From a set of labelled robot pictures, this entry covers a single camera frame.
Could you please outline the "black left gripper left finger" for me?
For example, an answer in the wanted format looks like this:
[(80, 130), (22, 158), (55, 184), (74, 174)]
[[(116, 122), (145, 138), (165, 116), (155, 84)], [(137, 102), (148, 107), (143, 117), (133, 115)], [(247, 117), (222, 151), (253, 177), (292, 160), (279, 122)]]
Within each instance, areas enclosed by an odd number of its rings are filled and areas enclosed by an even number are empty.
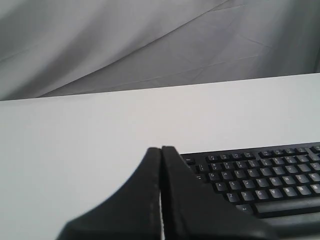
[(160, 240), (160, 149), (149, 148), (130, 178), (108, 199), (70, 220), (59, 240)]

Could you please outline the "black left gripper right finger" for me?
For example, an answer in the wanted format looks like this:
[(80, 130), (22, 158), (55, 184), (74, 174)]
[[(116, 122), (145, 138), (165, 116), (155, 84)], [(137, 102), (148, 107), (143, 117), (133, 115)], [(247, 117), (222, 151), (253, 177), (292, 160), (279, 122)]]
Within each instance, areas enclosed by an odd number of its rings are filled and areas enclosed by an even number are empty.
[(161, 149), (161, 207), (167, 240), (276, 240), (265, 222), (240, 211), (196, 178), (173, 146)]

